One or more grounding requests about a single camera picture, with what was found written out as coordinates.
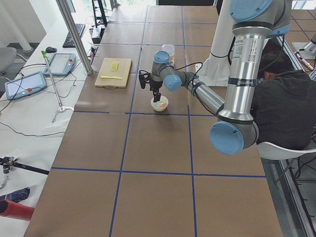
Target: label sticker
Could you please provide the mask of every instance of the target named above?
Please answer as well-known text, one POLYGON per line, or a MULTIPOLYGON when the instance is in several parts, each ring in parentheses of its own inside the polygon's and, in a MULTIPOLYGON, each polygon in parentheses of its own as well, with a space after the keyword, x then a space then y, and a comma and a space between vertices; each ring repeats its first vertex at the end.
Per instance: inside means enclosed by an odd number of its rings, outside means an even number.
POLYGON ((243 63, 258 63, 262 39, 240 39, 234 44, 233 59, 243 63))

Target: plastic container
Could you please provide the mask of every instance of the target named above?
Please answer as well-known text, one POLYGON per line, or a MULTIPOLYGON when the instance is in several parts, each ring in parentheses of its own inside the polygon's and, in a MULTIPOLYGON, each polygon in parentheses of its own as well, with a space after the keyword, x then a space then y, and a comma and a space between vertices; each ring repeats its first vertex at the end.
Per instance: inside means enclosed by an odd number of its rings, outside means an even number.
POLYGON ((150 101, 150 104, 152 105, 155 111, 161 112, 167 108, 169 101, 167 97, 162 95, 160 97, 160 101, 154 102, 154 98, 152 98, 152 100, 150 101))
POLYGON ((161 49, 169 54, 169 63, 174 66, 174 45, 164 44, 161 49))
POLYGON ((34 207, 22 205, 9 200, 0 201, 0 216, 30 221, 34 207))

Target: computer mouse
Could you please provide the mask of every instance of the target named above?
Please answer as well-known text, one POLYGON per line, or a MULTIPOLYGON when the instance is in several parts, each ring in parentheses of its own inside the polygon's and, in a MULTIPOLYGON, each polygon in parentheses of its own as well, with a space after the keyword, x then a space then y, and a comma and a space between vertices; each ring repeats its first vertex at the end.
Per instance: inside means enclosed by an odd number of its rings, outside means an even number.
POLYGON ((45 51, 46 51, 46 53, 55 53, 55 52, 57 52, 57 48, 47 47, 45 51))

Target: person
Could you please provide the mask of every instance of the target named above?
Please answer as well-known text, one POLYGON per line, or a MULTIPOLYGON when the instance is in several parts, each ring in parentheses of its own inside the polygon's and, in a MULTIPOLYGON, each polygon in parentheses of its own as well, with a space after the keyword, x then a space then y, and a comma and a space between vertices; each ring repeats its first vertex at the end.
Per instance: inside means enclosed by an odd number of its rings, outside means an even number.
POLYGON ((262 56, 251 115, 261 142, 302 150, 308 146, 316 123, 316 83, 303 70, 294 70, 282 51, 262 56))

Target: white bowl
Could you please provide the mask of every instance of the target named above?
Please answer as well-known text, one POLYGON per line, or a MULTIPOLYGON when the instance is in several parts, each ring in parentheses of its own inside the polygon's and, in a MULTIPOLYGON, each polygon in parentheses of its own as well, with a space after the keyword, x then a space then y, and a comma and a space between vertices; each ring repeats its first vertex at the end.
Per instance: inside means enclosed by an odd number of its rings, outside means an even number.
POLYGON ((167 97, 162 95, 160 97, 160 101, 154 102, 154 98, 152 98, 150 103, 155 111, 161 112, 167 108, 169 101, 168 101, 167 97))

